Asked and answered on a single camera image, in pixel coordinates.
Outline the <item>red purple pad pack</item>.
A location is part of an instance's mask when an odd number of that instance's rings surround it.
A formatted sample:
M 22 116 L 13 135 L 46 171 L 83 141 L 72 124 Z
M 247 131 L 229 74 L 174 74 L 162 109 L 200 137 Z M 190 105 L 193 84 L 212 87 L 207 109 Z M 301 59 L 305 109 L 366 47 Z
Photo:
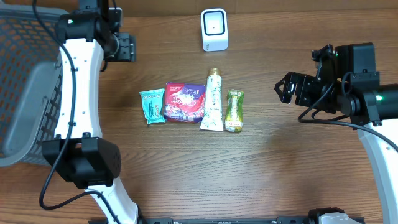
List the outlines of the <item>red purple pad pack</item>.
M 165 119 L 201 123 L 205 110 L 205 95 L 205 85 L 168 82 L 165 88 Z

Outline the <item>white tube gold cap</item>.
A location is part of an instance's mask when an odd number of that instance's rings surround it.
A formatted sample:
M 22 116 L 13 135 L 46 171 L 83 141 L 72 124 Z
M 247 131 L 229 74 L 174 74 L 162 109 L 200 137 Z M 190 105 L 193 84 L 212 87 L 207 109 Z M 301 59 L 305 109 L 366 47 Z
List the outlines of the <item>white tube gold cap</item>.
M 223 131 L 222 112 L 222 77 L 221 70 L 211 68 L 206 79 L 205 110 L 200 129 Z

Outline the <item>green snack packet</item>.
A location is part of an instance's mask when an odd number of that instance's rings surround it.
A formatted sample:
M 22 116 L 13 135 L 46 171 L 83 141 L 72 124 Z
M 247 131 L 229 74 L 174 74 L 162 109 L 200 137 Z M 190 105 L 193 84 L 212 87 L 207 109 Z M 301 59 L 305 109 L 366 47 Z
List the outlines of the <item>green snack packet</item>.
M 224 125 L 229 132 L 240 133 L 243 129 L 243 99 L 243 91 L 228 90 Z

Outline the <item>white barcode scanner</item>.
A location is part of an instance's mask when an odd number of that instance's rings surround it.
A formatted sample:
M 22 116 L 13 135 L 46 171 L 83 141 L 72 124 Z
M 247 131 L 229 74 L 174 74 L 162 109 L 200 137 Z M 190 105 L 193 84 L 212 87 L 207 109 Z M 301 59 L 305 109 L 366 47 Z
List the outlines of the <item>white barcode scanner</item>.
M 203 50 L 205 52 L 226 50 L 229 42 L 226 11 L 222 8 L 205 9 L 200 19 Z

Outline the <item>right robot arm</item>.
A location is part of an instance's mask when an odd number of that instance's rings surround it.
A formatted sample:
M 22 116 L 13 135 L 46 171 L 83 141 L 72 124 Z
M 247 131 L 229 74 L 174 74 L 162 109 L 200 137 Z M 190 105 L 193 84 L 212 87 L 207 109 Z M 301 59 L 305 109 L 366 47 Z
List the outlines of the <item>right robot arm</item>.
M 283 103 L 306 107 L 298 121 L 358 132 L 374 174 L 384 223 L 397 223 L 397 85 L 380 84 L 372 43 L 312 51 L 314 76 L 289 72 L 275 84 Z

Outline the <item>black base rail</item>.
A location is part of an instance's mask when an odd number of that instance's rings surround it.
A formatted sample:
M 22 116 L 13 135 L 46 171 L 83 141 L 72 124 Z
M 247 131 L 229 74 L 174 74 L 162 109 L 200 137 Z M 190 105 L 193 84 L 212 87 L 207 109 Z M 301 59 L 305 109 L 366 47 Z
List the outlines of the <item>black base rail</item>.
M 308 216 L 279 216 L 277 218 L 243 218 L 243 219 L 183 219 L 140 218 L 138 224 L 316 224 Z

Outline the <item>teal wipes packet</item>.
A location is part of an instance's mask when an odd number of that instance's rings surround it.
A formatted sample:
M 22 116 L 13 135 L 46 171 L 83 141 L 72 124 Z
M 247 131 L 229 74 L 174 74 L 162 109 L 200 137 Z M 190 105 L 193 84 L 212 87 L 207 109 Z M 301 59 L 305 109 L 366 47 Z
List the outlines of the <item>teal wipes packet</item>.
M 142 109 L 147 124 L 164 123 L 166 122 L 162 115 L 162 103 L 165 89 L 141 91 Z

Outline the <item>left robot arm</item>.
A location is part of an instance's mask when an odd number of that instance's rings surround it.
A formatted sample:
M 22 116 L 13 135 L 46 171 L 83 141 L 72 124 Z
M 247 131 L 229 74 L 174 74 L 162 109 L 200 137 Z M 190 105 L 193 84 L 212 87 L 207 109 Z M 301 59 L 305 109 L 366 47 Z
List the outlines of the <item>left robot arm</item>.
M 121 155 L 105 140 L 99 119 L 99 77 L 110 62 L 133 62 L 135 40 L 120 32 L 114 1 L 80 1 L 59 17 L 51 38 L 62 59 L 60 115 L 54 138 L 42 145 L 51 174 L 94 198 L 106 223 L 138 223 L 139 207 L 121 182 Z

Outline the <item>grey plastic basket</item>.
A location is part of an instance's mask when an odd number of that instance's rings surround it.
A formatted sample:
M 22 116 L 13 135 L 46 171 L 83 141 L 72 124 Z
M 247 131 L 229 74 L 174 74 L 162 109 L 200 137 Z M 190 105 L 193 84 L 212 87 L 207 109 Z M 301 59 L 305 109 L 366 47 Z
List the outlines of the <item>grey plastic basket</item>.
M 61 9 L 1 4 L 1 166 L 46 165 L 60 114 L 62 59 L 48 35 Z

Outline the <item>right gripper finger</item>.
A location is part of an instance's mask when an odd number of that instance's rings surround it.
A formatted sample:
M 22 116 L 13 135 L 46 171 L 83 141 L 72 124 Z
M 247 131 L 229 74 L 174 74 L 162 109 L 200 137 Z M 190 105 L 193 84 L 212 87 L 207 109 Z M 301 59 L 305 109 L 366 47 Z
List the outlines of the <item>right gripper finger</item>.
M 283 90 L 281 90 L 279 87 L 276 86 L 274 90 L 282 103 L 290 104 L 293 93 L 289 89 L 284 88 Z
M 290 83 L 290 79 L 291 79 L 292 74 L 293 74 L 292 72 L 288 72 L 280 81 L 278 81 L 275 84 L 274 88 L 275 89 L 280 89 L 281 86 L 288 85 Z

